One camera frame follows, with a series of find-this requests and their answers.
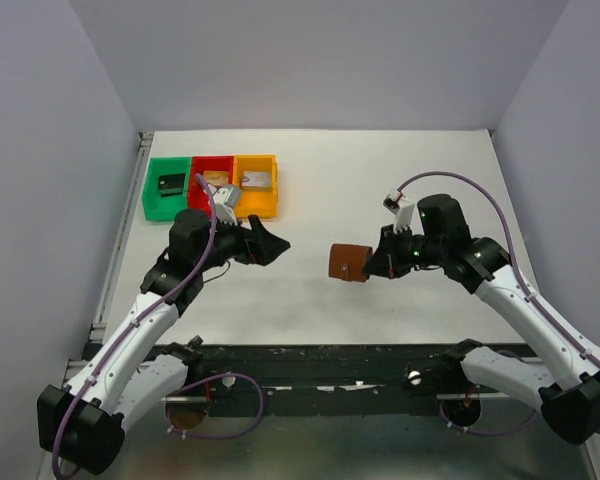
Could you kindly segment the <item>brown leather card holder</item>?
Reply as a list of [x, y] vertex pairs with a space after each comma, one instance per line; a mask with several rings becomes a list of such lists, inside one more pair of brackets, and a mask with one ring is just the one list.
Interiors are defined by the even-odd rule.
[[335, 243], [331, 246], [328, 262], [328, 276], [346, 282], [364, 283], [369, 276], [364, 267], [372, 257], [369, 246]]

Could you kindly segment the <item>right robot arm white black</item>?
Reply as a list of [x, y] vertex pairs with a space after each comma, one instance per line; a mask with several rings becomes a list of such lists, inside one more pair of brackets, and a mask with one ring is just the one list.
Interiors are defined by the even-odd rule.
[[459, 202], [448, 194], [413, 203], [398, 191], [393, 214], [366, 261], [367, 276], [396, 279], [439, 267], [497, 312], [540, 359], [530, 365], [472, 340], [452, 356], [466, 381], [504, 393], [539, 412], [563, 440], [580, 445], [600, 430], [600, 347], [535, 290], [512, 255], [489, 237], [470, 233]]

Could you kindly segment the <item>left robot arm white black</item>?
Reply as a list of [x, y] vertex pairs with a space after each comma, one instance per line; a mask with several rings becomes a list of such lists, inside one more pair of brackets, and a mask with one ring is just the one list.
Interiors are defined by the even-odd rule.
[[169, 243], [147, 272], [129, 313], [85, 367], [61, 387], [47, 386], [36, 403], [39, 444], [60, 463], [92, 475], [114, 462], [127, 431], [165, 395], [183, 387], [199, 354], [170, 346], [140, 368], [160, 337], [179, 320], [204, 286], [203, 275], [228, 261], [267, 266], [290, 249], [256, 215], [220, 221], [202, 210], [179, 212]]

